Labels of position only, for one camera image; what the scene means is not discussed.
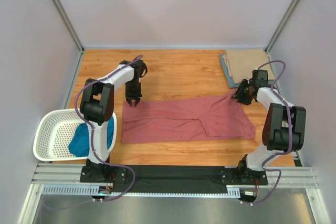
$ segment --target stack of folded cloth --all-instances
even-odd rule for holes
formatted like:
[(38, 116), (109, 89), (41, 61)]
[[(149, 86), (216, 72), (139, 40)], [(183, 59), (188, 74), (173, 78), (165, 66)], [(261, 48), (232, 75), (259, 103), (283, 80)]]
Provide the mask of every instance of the stack of folded cloth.
[[(261, 49), (230, 49), (219, 56), (229, 87), (236, 88), (243, 79), (249, 80), (252, 71), (268, 62), (268, 57)], [(270, 65), (261, 69), (268, 71), (268, 80), (272, 83), (275, 76)]]

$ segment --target blue cloth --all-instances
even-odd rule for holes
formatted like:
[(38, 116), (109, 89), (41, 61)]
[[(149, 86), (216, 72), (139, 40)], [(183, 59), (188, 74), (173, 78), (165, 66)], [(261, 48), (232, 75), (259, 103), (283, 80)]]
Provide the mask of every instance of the blue cloth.
[[(110, 148), (113, 139), (114, 131), (114, 120), (111, 118), (107, 125), (107, 149)], [(87, 157), (89, 156), (89, 129), (86, 123), (80, 124), (73, 136), (70, 144), (69, 151), (76, 157)]]
[(220, 62), (221, 62), (220, 64), (222, 65), (222, 69), (223, 69), (223, 72), (224, 72), (224, 74), (225, 74), (225, 77), (226, 77), (226, 80), (227, 80), (227, 84), (228, 84), (228, 86), (229, 86), (230, 89), (238, 88), (240, 83), (235, 83), (235, 82), (233, 81), (233, 78), (230, 77), (230, 75), (229, 75), (229, 70), (227, 69), (227, 66), (226, 66), (226, 64), (225, 64), (225, 61), (224, 61), (224, 59), (223, 59), (223, 55), (224, 55), (224, 54), (219, 55), (219, 60), (220, 60)]

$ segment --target blue towel in basket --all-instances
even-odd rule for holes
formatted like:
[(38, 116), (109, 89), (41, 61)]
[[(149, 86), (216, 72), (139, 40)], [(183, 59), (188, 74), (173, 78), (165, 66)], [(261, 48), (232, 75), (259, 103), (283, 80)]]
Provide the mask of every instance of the blue towel in basket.
[[(114, 131), (114, 120), (111, 118), (107, 125), (107, 149), (110, 148), (113, 139)], [(73, 136), (70, 144), (69, 151), (76, 157), (87, 157), (89, 156), (89, 129), (86, 123), (80, 124)]]

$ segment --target gray floor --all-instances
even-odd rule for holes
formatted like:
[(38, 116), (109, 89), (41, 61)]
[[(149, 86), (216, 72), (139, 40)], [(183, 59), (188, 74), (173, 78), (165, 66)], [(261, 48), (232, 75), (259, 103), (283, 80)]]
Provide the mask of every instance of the gray floor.
[[(259, 197), (266, 193), (266, 189), (260, 189)], [(57, 208), (88, 199), (88, 196), (48, 196), (45, 202)], [(307, 202), (305, 191), (301, 189), (277, 189), (268, 201), (253, 207), (241, 205), (233, 199), (122, 197), (112, 202), (89, 203), (62, 211), (50, 211), (39, 206), (34, 223), (310, 224), (314, 221)]]

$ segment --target white laundry basket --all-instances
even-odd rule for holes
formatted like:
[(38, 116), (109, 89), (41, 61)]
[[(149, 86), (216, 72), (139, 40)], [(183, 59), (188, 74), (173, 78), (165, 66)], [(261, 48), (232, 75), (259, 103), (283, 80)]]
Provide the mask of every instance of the white laundry basket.
[[(113, 149), (117, 136), (117, 117), (113, 113), (114, 131), (109, 152)], [(83, 120), (78, 117), (75, 109), (54, 110), (46, 114), (38, 126), (33, 152), (41, 161), (69, 161), (86, 159), (76, 157), (69, 152), (69, 143)]]

